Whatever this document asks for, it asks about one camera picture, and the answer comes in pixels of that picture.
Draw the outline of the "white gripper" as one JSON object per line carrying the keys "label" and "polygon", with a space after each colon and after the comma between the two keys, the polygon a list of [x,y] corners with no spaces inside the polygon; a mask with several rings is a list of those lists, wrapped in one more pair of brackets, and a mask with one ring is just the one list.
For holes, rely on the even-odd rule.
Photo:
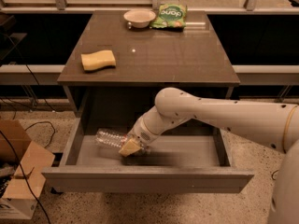
{"label": "white gripper", "polygon": [[133,138],[130,138],[125,142],[119,153],[123,157],[132,155],[141,149],[141,146],[138,144],[138,142],[142,146],[146,147],[155,141],[161,135],[161,133],[162,132],[154,126],[152,121],[142,116],[136,121],[133,128],[128,133]]}

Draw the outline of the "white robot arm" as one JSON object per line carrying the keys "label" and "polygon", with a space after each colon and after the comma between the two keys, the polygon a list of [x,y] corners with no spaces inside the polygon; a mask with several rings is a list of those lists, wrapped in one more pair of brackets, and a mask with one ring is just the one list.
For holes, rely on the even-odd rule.
{"label": "white robot arm", "polygon": [[299,224],[299,105],[208,99],[177,88],[155,96],[121,142],[124,157],[167,130],[196,119],[285,154],[272,194],[268,224]]}

